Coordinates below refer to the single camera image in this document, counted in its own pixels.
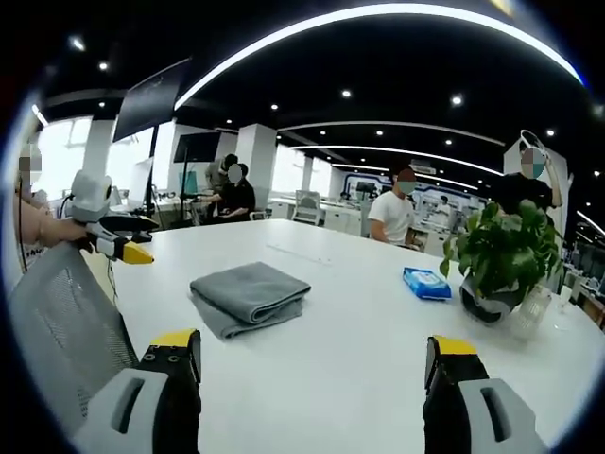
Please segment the person's left hand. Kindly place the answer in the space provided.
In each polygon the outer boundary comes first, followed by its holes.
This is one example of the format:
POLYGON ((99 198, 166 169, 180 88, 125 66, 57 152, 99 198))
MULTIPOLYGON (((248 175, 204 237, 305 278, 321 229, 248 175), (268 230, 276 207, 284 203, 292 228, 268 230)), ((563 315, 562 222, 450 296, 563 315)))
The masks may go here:
POLYGON ((41 223, 39 242, 46 247, 54 247, 64 241, 78 242, 87 239, 86 228, 72 219, 47 218, 41 223))

